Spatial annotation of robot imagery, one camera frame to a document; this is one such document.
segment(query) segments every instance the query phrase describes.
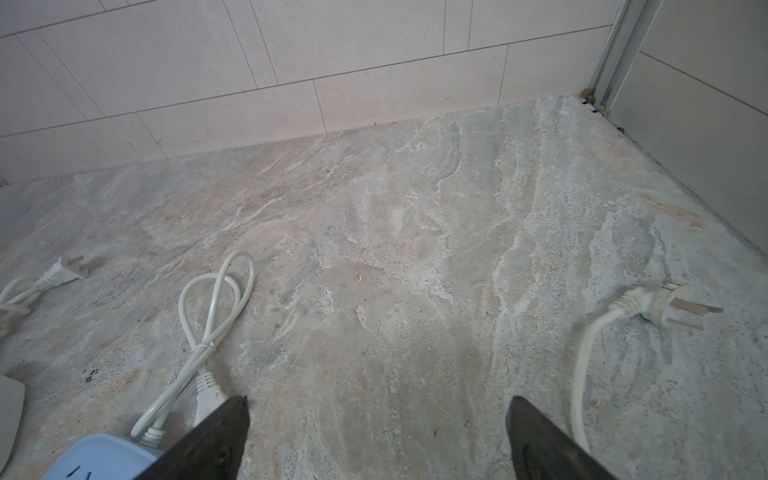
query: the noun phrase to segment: white plastic object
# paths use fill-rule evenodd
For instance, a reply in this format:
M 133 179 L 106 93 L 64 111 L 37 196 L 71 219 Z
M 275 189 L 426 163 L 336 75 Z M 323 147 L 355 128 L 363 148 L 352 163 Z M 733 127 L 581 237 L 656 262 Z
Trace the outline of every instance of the white plastic object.
M 161 453 L 97 433 L 75 443 L 43 480 L 131 480 L 152 465 Z
M 688 293 L 688 285 L 669 282 L 656 291 L 654 301 L 648 311 L 641 312 L 655 326 L 667 328 L 669 326 L 671 303 L 674 299 L 685 296 Z
M 80 264 L 82 260 L 82 255 L 77 258 L 69 258 L 63 255 L 59 257 L 58 262 L 54 263 L 40 277 L 38 281 L 40 283 L 40 290 L 48 290 L 72 280 L 88 278 L 88 268 Z
M 227 396 L 214 380 L 210 372 L 197 376 L 197 411 L 194 415 L 194 425 L 198 426 L 205 417 L 209 416 L 219 405 L 227 400 Z
M 0 472 L 11 457 L 18 424 L 22 420 L 24 384 L 0 376 Z
M 240 287 L 237 282 L 227 275 L 227 271 L 230 269 L 232 262 L 238 258 L 243 257 L 248 262 L 248 282 L 243 291 L 243 295 L 240 296 Z M 205 323 L 205 330 L 203 332 L 203 339 L 198 342 L 192 332 L 187 318 L 187 309 L 184 305 L 187 300 L 187 294 L 190 289 L 197 285 L 199 282 L 205 280 L 215 280 L 214 291 L 210 296 L 210 306 L 208 307 L 208 320 Z M 214 329 L 214 323 L 216 319 L 216 311 L 219 305 L 219 296 L 221 295 L 221 286 L 224 282 L 227 282 L 234 291 L 234 304 L 232 305 L 232 311 L 230 315 Z M 193 278 L 182 290 L 179 295 L 179 320 L 181 321 L 181 328 L 184 329 L 184 333 L 187 335 L 187 341 L 189 341 L 192 347 L 192 353 L 184 366 L 181 367 L 176 380 L 165 389 L 165 391 L 157 397 L 157 400 L 147 409 L 147 411 L 136 421 L 136 424 L 131 429 L 131 436 L 137 438 L 145 430 L 144 437 L 141 439 L 143 445 L 157 447 L 163 438 L 163 424 L 173 408 L 176 398 L 181 394 L 182 390 L 189 384 L 194 377 L 195 372 L 204 378 L 201 385 L 198 383 L 197 398 L 200 402 L 197 407 L 197 417 L 202 415 L 203 418 L 216 409 L 218 399 L 223 397 L 221 388 L 216 384 L 213 376 L 208 372 L 205 363 L 213 355 L 216 350 L 216 345 L 224 338 L 224 336 L 230 331 L 235 319 L 240 312 L 245 308 L 250 293 L 253 291 L 253 285 L 256 282 L 256 263 L 253 261 L 253 257 L 250 253 L 239 250 L 231 253 L 221 265 L 218 274 L 205 273 L 204 275 Z

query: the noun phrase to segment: white cable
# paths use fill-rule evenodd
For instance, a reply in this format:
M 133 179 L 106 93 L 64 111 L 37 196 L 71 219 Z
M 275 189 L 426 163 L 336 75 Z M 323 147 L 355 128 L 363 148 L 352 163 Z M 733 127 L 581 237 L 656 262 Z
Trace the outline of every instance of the white cable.
M 592 353 L 594 338 L 601 328 L 614 320 L 628 318 L 647 310 L 652 299 L 653 293 L 644 288 L 636 288 L 626 292 L 608 307 L 606 313 L 592 322 L 581 337 L 581 344 L 576 357 L 576 368 L 574 369 L 574 380 L 571 384 L 571 431 L 576 443 L 586 453 L 589 453 L 589 443 L 587 442 L 587 435 L 584 433 L 581 408 L 584 403 L 584 384 L 587 382 L 587 367 L 589 366 L 589 355 Z
M 240 296 L 240 288 L 237 282 L 232 277 L 227 275 L 227 271 L 234 259 L 238 257 L 244 257 L 248 261 L 248 283 L 245 287 L 242 297 Z M 216 280 L 214 284 L 214 291 L 211 293 L 210 306 L 208 308 L 208 320 L 205 323 L 205 330 L 203 333 L 203 339 L 198 342 L 190 328 L 189 319 L 187 318 L 187 310 L 185 302 L 187 300 L 187 294 L 190 289 L 204 280 Z M 253 291 L 253 284 L 256 281 L 256 264 L 253 261 L 253 257 L 250 253 L 240 250 L 231 253 L 224 263 L 221 265 L 218 274 L 206 273 L 195 277 L 190 281 L 179 295 L 179 320 L 181 321 L 181 327 L 184 329 L 184 333 L 187 335 L 187 340 L 192 347 L 192 352 L 189 359 L 181 368 L 176 380 L 165 389 L 165 391 L 157 397 L 157 400 L 149 407 L 149 409 L 136 421 L 136 424 L 131 429 L 131 435 L 138 437 L 144 430 L 147 432 L 141 440 L 141 443 L 147 446 L 157 447 L 160 440 L 163 438 L 163 424 L 165 423 L 171 408 L 173 408 L 176 398 L 181 394 L 184 388 L 189 384 L 192 378 L 197 373 L 197 387 L 198 387 L 198 407 L 196 415 L 196 424 L 199 422 L 197 417 L 204 418 L 208 413 L 212 412 L 226 397 L 221 393 L 219 386 L 216 384 L 213 376 L 208 372 L 205 367 L 205 363 L 213 355 L 216 346 L 224 338 L 224 336 L 230 331 L 235 319 L 240 312 L 243 311 L 245 304 L 250 298 L 250 293 Z M 232 305 L 232 311 L 230 315 L 219 326 L 214 329 L 214 320 L 216 318 L 216 311 L 219 305 L 219 296 L 221 295 L 221 285 L 227 282 L 234 291 L 234 302 Z
M 12 299 L 8 299 L 11 296 L 11 292 L 20 283 L 34 282 L 37 279 L 33 276 L 23 276 L 17 279 L 13 279 L 5 288 L 0 292 L 0 310 L 6 310 L 7 313 L 2 317 L 2 321 L 10 320 L 15 315 L 29 315 L 29 305 L 42 295 L 34 286 L 31 286 L 14 296 Z
M 584 384 L 587 381 L 587 366 L 589 364 L 589 354 L 592 352 L 594 338 L 598 335 L 601 328 L 620 319 L 624 316 L 621 309 L 608 310 L 599 316 L 581 337 L 581 345 L 576 357 L 576 369 L 574 371 L 574 381 L 571 385 L 571 431 L 574 434 L 574 440 L 586 453 L 589 453 L 589 444 L 587 436 L 584 433 L 584 420 L 581 419 L 581 404 L 584 401 Z

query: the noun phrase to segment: cable connector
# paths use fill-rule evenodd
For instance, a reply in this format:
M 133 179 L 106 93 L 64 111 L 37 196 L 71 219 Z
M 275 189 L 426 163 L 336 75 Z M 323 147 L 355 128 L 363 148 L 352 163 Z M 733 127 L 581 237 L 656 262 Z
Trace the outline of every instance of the cable connector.
M 82 255 L 77 258 L 69 258 L 62 255 L 58 258 L 58 262 L 54 263 L 35 282 L 35 288 L 40 291 L 49 290 L 72 280 L 88 278 L 88 268 L 80 264 L 82 260 Z
M 194 425 L 198 426 L 207 416 L 214 412 L 219 405 L 227 400 L 214 376 L 210 372 L 197 376 L 197 411 L 194 414 Z
M 623 317 L 635 316 L 638 313 L 645 315 L 653 301 L 654 291 L 638 286 L 615 300 L 608 309 L 621 310 L 624 313 Z
M 141 440 L 139 440 L 139 443 L 141 443 L 145 447 L 156 449 L 160 445 L 160 442 L 163 440 L 164 436 L 165 436 L 164 430 L 156 429 L 155 427 L 150 427 L 149 429 L 147 429 L 146 432 L 144 432 L 144 437 L 142 437 Z

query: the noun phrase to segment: power plug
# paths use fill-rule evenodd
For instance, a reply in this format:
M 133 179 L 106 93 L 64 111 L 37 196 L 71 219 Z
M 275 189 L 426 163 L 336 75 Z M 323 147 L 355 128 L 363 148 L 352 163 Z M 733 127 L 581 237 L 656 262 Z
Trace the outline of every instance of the power plug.
M 35 287 L 40 291 L 49 290 L 55 286 L 71 282 L 72 280 L 88 278 L 88 268 L 85 265 L 80 264 L 82 260 L 82 255 L 77 258 L 69 258 L 62 255 L 58 258 L 58 261 L 54 263 L 51 268 L 46 270 L 38 281 L 35 282 Z
M 651 290 L 653 300 L 650 303 L 650 308 L 641 312 L 642 316 L 660 328 L 667 328 L 669 322 L 673 322 L 695 329 L 703 329 L 701 326 L 679 320 L 675 310 L 685 310 L 699 316 L 709 312 L 723 312 L 723 309 L 715 306 L 702 305 L 701 303 L 685 300 L 682 297 L 688 296 L 688 291 L 688 285 L 675 282 L 669 282 L 660 289 Z
M 210 372 L 197 376 L 197 411 L 194 414 L 194 425 L 198 426 L 214 410 L 227 400 L 214 376 Z

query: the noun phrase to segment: tile grout line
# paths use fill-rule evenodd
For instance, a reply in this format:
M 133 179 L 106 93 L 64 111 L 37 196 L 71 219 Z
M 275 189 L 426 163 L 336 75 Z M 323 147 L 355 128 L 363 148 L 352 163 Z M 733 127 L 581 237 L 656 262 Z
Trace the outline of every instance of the tile grout line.
M 56 56 L 56 59 L 59 61 L 59 63 L 61 63 L 64 66 L 64 68 L 66 68 L 67 73 L 69 73 L 69 76 L 72 77 L 74 79 L 74 81 L 78 84 L 78 87 L 80 87 L 80 89 L 88 96 L 88 99 L 91 101 L 91 103 L 96 107 L 97 110 L 99 110 L 99 113 L 101 113 L 101 117 L 102 118 L 107 118 L 107 115 L 104 115 L 104 112 L 101 110 L 101 107 L 99 107 L 98 104 L 94 101 L 94 99 L 91 98 L 91 95 L 88 93 L 88 91 L 85 90 L 85 88 L 83 88 L 82 85 L 80 85 L 80 81 L 72 74 L 71 71 L 69 71 L 69 67 L 67 66 L 67 64 L 65 64 L 63 61 L 61 61 L 61 59 L 58 57 L 58 53 L 56 53 L 56 50 L 54 50 L 53 48 L 51 48 L 50 45 L 48 45 L 48 42 L 45 40 L 45 37 L 40 35 L 40 38 L 42 38 L 42 41 L 43 41 L 43 43 L 45 43 L 45 46 L 48 47 L 48 50 L 53 52 L 53 55 Z
M 448 0 L 442 4 L 442 54 L 445 55 L 445 19 L 448 15 Z
M 6 35 L 0 36 L 0 40 L 2 40 L 3 38 L 6 38 L 6 37 L 10 37 L 12 35 L 18 35 L 20 33 L 26 33 L 28 31 L 38 30 L 40 28 L 52 27 L 54 25 L 61 25 L 62 23 L 67 23 L 67 22 L 74 22 L 75 20 L 80 20 L 81 18 L 94 17 L 96 15 L 101 15 L 102 13 L 115 12 L 116 10 L 122 10 L 123 8 L 135 7 L 135 6 L 138 6 L 138 5 L 143 5 L 145 3 L 152 3 L 152 2 L 157 2 L 157 1 L 158 0 L 146 0 L 145 2 L 134 3 L 133 5 L 125 5 L 124 7 L 117 7 L 117 8 L 113 8 L 111 10 L 107 10 L 105 8 L 103 12 L 89 13 L 88 15 L 81 15 L 81 16 L 75 17 L 75 18 L 68 18 L 66 20 L 60 20 L 59 22 L 47 23 L 45 25 L 39 25 L 37 27 L 27 28 L 26 30 L 14 31 L 12 33 L 8 33 Z
M 272 75 L 275 76 L 275 82 L 279 85 L 280 80 L 277 79 L 277 72 L 275 71 L 275 65 L 272 63 L 272 57 L 270 56 L 270 50 L 266 47 L 266 40 L 264 40 L 264 34 L 261 32 L 261 24 L 259 23 L 259 17 L 256 15 L 256 9 L 253 7 L 253 2 L 250 3 L 250 10 L 253 12 L 253 17 L 256 19 L 256 26 L 259 28 L 259 35 L 261 36 L 261 43 L 264 44 L 264 50 L 266 51 L 266 57 L 270 60 L 270 67 L 272 67 Z
M 165 159 L 166 159 L 166 160 L 169 160 L 169 158 L 168 158 L 168 155 L 165 153 L 165 150 L 163 150 L 163 148 L 160 146 L 160 144 L 157 142 L 157 140 L 155 140 L 155 139 L 154 139 L 154 135 L 152 134 L 152 132 L 150 132 L 150 131 L 149 131 L 149 128 L 147 128 L 147 125 L 145 125 L 145 124 L 144 124 L 144 121 L 143 121 L 143 120 L 141 120 L 141 117 L 139 117 L 139 114 L 137 114 L 137 113 L 134 113 L 134 115 L 136 115 L 136 118 L 138 118 L 138 119 L 139 119 L 139 121 L 141 122 L 141 124 L 144 126 L 144 129 L 145 129 L 145 130 L 147 131 L 147 133 L 149 134 L 149 136 L 150 136 L 150 137 L 152 137 L 152 140 L 154 141 L 154 144 L 155 144 L 155 145 L 157 145 L 157 148 L 159 148 L 159 149 L 160 149 L 160 152 L 162 152 L 162 154 L 163 154 L 163 155 L 165 155 Z
M 390 63 L 390 64 L 387 64 L 387 65 L 378 65 L 376 67 L 360 68 L 359 70 L 344 71 L 342 73 L 337 73 L 337 74 L 321 75 L 319 77 L 307 78 L 307 79 L 304 79 L 304 80 L 289 81 L 289 82 L 286 82 L 284 84 L 280 84 L 279 83 L 277 85 L 271 85 L 269 87 L 251 88 L 250 90 L 235 91 L 235 92 L 232 92 L 232 93 L 229 93 L 229 94 L 214 95 L 212 97 L 205 97 L 205 98 L 196 98 L 194 100 L 180 101 L 179 103 L 176 103 L 176 104 L 161 105 L 160 107 L 145 108 L 144 110 L 127 111 L 125 113 L 114 114 L 114 115 L 109 115 L 109 116 L 105 115 L 102 118 L 94 118 L 93 120 L 76 121 L 76 122 L 72 122 L 70 124 L 55 125 L 54 127 L 36 128 L 34 130 L 27 130 L 27 131 L 19 132 L 17 134 L 0 135 L 0 138 L 11 137 L 13 135 L 30 134 L 30 133 L 33 133 L 33 132 L 36 132 L 36 131 L 50 130 L 51 128 L 66 127 L 67 125 L 82 124 L 82 123 L 85 123 L 87 121 L 98 121 L 98 120 L 102 120 L 104 118 L 113 118 L 113 117 L 120 117 L 122 115 L 138 114 L 138 113 L 142 113 L 142 112 L 145 112 L 145 111 L 160 110 L 161 108 L 177 107 L 179 105 L 192 104 L 192 103 L 195 103 L 197 101 L 213 100 L 214 98 L 222 98 L 222 97 L 229 97 L 231 95 L 245 94 L 245 93 L 249 93 L 251 91 L 266 90 L 268 88 L 277 88 L 277 87 L 282 87 L 282 86 L 285 86 L 285 85 L 298 84 L 298 83 L 301 83 L 303 81 L 315 81 L 315 80 L 321 80 L 323 78 L 338 77 L 338 76 L 341 76 L 341 75 L 358 73 L 358 72 L 361 72 L 361 71 L 374 70 L 376 68 L 392 67 L 394 65 L 404 65 L 404 64 L 408 64 L 408 63 L 413 63 L 414 61 L 429 60 L 430 58 L 448 57 L 450 55 L 462 55 L 462 54 L 465 54 L 465 53 L 469 53 L 470 51 L 480 51 L 480 50 L 485 50 L 486 48 L 503 47 L 505 45 L 509 46 L 509 45 L 514 45 L 514 44 L 517 44 L 517 43 L 522 43 L 524 41 L 534 41 L 534 40 L 541 40 L 543 38 L 559 37 L 561 35 L 569 35 L 571 33 L 578 33 L 578 32 L 581 32 L 581 31 L 589 31 L 589 30 L 597 30 L 598 28 L 606 28 L 606 27 L 610 27 L 610 25 L 600 25 L 600 26 L 597 26 L 597 27 L 583 28 L 581 30 L 566 31 L 564 33 L 556 33 L 556 34 L 553 34 L 553 35 L 545 35 L 544 37 L 526 38 L 525 40 L 511 41 L 509 43 L 501 43 L 501 44 L 498 44 L 498 45 L 489 45 L 488 47 L 479 47 L 479 48 L 474 48 L 472 50 L 457 51 L 457 52 L 454 52 L 454 53 L 447 53 L 445 55 L 433 55 L 432 57 L 414 58 L 413 60 L 398 61 L 398 62 Z
M 703 84 L 705 84 L 707 87 L 709 87 L 709 88 L 712 88 L 712 89 L 713 89 L 713 90 L 715 90 L 715 91 L 719 91 L 721 94 L 725 95 L 726 97 L 732 98 L 733 100 L 735 100 L 735 101 L 737 101 L 737 102 L 739 102 L 739 103 L 741 103 L 741 104 L 744 104 L 744 105 L 746 105 L 747 107 L 749 107 L 749 108 L 751 108 L 751 109 L 753 109 L 753 110 L 755 110 L 755 111 L 759 111 L 759 112 L 760 112 L 761 114 L 763 114 L 763 115 L 768 115 L 768 113 L 766 113 L 766 112 L 764 112 L 764 111 L 760 110 L 758 107 L 754 107 L 754 106 L 752 106 L 752 105 L 750 105 L 750 104 L 746 103 L 744 100 L 740 100 L 739 98 L 736 98 L 736 97 L 734 97 L 733 95 L 729 94 L 728 92 L 722 91 L 722 90 L 720 90 L 718 87 L 715 87 L 714 85 L 710 85 L 710 84 L 706 83 L 704 80 L 701 80 L 700 78 L 696 78 L 696 77 L 694 77 L 693 75 L 691 75 L 691 74 L 689 74 L 689 73 L 686 73 L 686 72 L 684 72 L 684 71 L 680 70 L 680 69 L 679 69 L 679 68 L 677 68 L 677 67 L 674 67 L 673 65 L 669 65 L 667 62 L 665 62 L 665 61 L 663 61 L 663 60 L 659 60 L 658 58 L 654 57 L 653 55 L 649 55 L 649 54 L 645 53 L 645 52 L 644 52 L 644 51 L 642 51 L 642 50 L 638 50 L 637 52 L 638 52 L 638 53 L 641 53 L 641 54 L 645 55 L 646 57 L 648 57 L 648 58 L 651 58 L 651 59 L 653 59 L 653 60 L 655 60 L 655 61 L 657 61 L 657 62 L 659 62 L 659 63 L 661 63 L 661 64 L 663 64 L 663 65 L 666 65 L 667 67 L 669 67 L 669 68 L 671 68 L 671 69 L 673 69 L 673 70 L 675 70 L 675 71 L 678 71 L 678 72 L 680 72 L 681 74 L 685 75 L 686 77 L 690 77 L 690 78 L 694 79 L 695 81 L 698 81 L 698 82 L 700 82 L 700 83 L 703 83 Z
M 323 119 L 323 130 L 326 131 L 326 135 L 328 134 L 328 127 L 326 127 L 326 118 L 323 116 L 323 106 L 320 104 L 320 96 L 317 94 L 317 85 L 315 85 L 315 80 L 312 80 L 312 86 L 315 88 L 315 97 L 317 98 L 317 107 L 320 109 L 320 118 Z
M 507 73 L 507 59 L 509 58 L 509 44 L 507 44 L 507 54 L 504 55 L 504 68 L 502 69 L 502 84 L 498 86 L 498 101 L 496 106 L 502 104 L 502 88 L 504 87 L 504 75 Z
M 472 0 L 472 6 L 469 7 L 469 31 L 467 32 L 467 49 L 469 51 L 469 39 L 472 37 L 472 13 L 475 12 L 475 0 Z
M 237 34 L 237 28 L 235 28 L 235 22 L 232 22 L 232 15 L 230 14 L 230 10 L 227 7 L 227 3 L 224 0 L 221 0 L 221 3 L 224 5 L 224 10 L 227 11 L 227 17 L 230 18 L 230 24 L 232 24 L 232 29 L 235 32 L 235 38 L 237 38 L 237 43 L 240 44 L 240 51 L 243 52 L 243 58 L 245 58 L 245 65 L 248 65 L 248 71 L 250 72 L 250 77 L 253 79 L 253 84 L 256 85 L 256 88 L 259 88 L 259 82 L 256 81 L 256 75 L 253 74 L 253 69 L 250 67 L 250 62 L 248 61 L 248 55 L 245 55 L 245 48 L 243 48 L 243 42 L 240 41 L 240 36 Z
M 73 101 L 71 98 L 69 98 L 69 95 L 67 95 L 67 92 L 65 92 L 65 91 L 64 91 L 64 88 L 61 88 L 61 85 L 59 85 L 59 84 L 58 84 L 58 82 L 56 81 L 56 79 L 55 79 L 55 78 L 53 78 L 53 75 L 51 75 L 51 72 L 50 72 L 50 71 L 48 71 L 48 69 L 47 69 L 47 68 L 45 68 L 45 66 L 43 66 L 43 64 L 42 64 L 42 63 L 40 63 L 40 61 L 38 60 L 38 58 L 37 58 L 37 57 L 35 57 L 35 55 L 34 55 L 34 54 L 32 54 L 32 52 L 31 52 L 31 51 L 29 51 L 29 48 L 27 48 L 27 45 L 24 45 L 24 42 L 23 42 L 23 41 L 22 41 L 22 40 L 21 40 L 21 39 L 18 37 L 18 35 L 14 35 L 14 36 L 16 37 L 16 40 L 18 40 L 18 43 L 22 44 L 22 47 L 24 47 L 24 49 L 27 51 L 27 53 L 29 53 L 29 54 L 32 56 L 32 58 L 34 58 L 34 59 L 35 59 L 35 61 L 36 61 L 36 62 L 38 62 L 38 65 L 40 65 L 40 68 L 42 68 L 42 69 L 43 69 L 43 71 L 44 71 L 45 73 L 47 73 L 47 74 L 48 74 L 49 78 L 50 78 L 51 80 L 53 80 L 53 82 L 56 84 L 56 86 L 58 87 L 58 89 L 59 89 L 59 90 L 61 90 L 61 93 L 63 93 L 63 94 L 64 94 L 64 96 L 67 98 L 67 100 L 69 100 L 69 101 L 70 101 L 70 103 L 72 103 L 72 105 L 73 105 L 75 108 L 77 108 L 77 109 L 78 109 L 78 111 L 80 112 L 80 115 L 82 115 L 82 116 L 83 116 L 83 119 L 84 119 L 84 121 L 88 121 L 88 117 L 86 117 L 86 116 L 85 116 L 85 114 L 83 113 L 83 111 L 82 111 L 82 110 L 80 110 L 80 107 L 79 107 L 79 106 L 78 106 L 78 105 L 77 105 L 77 104 L 76 104 L 76 103 L 75 103 L 75 102 L 74 102 L 74 101 Z

